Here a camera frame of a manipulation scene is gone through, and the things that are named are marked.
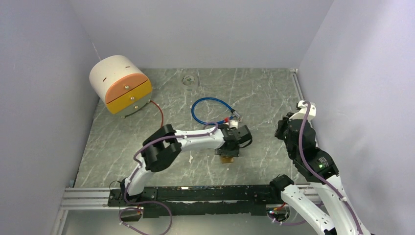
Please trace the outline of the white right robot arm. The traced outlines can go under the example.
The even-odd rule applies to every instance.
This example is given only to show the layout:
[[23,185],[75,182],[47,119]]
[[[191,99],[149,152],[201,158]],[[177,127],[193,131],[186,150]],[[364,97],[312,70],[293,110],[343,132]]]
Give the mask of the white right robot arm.
[[287,113],[277,123],[275,137],[284,141],[288,157],[322,201],[322,211],[286,175],[270,182],[269,197],[296,210],[319,235],[369,235],[370,231],[348,201],[337,166],[331,156],[317,147],[316,132],[309,122]]

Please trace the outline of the brass padlock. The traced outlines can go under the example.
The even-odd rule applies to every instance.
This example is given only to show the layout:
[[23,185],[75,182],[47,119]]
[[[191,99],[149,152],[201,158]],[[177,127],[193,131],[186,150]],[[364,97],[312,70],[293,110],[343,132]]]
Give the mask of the brass padlock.
[[230,156],[221,156],[220,161],[222,164],[229,164],[234,162],[234,157]]

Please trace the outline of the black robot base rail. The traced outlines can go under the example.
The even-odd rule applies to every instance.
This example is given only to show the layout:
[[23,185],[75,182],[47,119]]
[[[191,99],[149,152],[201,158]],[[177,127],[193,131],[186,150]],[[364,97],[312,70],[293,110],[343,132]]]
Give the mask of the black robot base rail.
[[283,204],[271,185],[145,187],[137,196],[123,197],[112,189],[109,207],[140,208],[143,218],[185,215],[265,215]]

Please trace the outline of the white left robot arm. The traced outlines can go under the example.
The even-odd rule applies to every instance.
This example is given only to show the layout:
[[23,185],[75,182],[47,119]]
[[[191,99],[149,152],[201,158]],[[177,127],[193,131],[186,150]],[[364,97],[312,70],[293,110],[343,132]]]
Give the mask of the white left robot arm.
[[230,127],[209,123],[201,130],[184,131],[162,126],[148,137],[134,155],[133,172],[121,182],[121,200],[128,206],[138,203],[146,183],[157,172],[169,168],[181,152],[213,149],[225,158],[238,157],[239,150],[251,144],[246,125]]

